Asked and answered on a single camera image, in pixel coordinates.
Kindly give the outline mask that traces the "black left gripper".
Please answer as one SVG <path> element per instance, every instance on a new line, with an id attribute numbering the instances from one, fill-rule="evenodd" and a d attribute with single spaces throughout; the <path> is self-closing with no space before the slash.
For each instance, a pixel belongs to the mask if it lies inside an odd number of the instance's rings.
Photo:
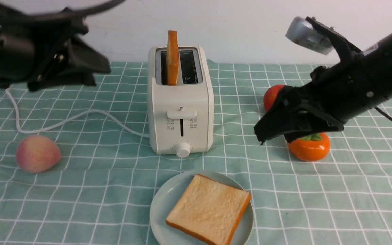
<path id="1" fill-rule="evenodd" d="M 28 90 L 65 85 L 95 86 L 109 74 L 109 60 L 87 45 L 82 19 L 39 26 L 0 25 L 0 89 L 26 83 Z"/>

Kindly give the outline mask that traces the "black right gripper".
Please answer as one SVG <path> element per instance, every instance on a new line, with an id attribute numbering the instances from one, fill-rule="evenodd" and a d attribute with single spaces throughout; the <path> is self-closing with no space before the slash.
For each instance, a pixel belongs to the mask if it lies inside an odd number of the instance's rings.
<path id="1" fill-rule="evenodd" d="M 343 131 L 352 118 L 388 100 L 388 70 L 367 62 L 317 67 L 311 82 L 279 91 L 270 110 L 254 126 L 257 140 L 262 145 L 282 135 L 291 143 Z"/>

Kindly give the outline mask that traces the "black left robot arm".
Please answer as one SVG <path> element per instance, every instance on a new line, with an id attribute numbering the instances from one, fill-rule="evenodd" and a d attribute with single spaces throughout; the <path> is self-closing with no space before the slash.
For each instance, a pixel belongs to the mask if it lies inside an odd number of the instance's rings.
<path id="1" fill-rule="evenodd" d="M 26 83 L 28 90 L 95 86 L 94 74 L 109 74 L 107 57 L 87 45 L 85 18 L 110 10 L 122 0 L 82 9 L 25 14 L 0 3 L 0 89 Z"/>

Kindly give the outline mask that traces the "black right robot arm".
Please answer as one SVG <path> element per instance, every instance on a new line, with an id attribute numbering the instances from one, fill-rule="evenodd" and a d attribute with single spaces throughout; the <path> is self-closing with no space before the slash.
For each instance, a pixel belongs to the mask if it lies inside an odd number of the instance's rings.
<path id="1" fill-rule="evenodd" d="M 255 124 L 261 143 L 283 135 L 287 142 L 322 132 L 339 132 L 352 118 L 392 99 L 392 33 L 362 51 L 332 27 L 314 17 L 295 17 L 285 37 L 327 55 L 335 50 L 340 61 L 319 66 L 311 81 L 284 86 L 274 104 Z"/>

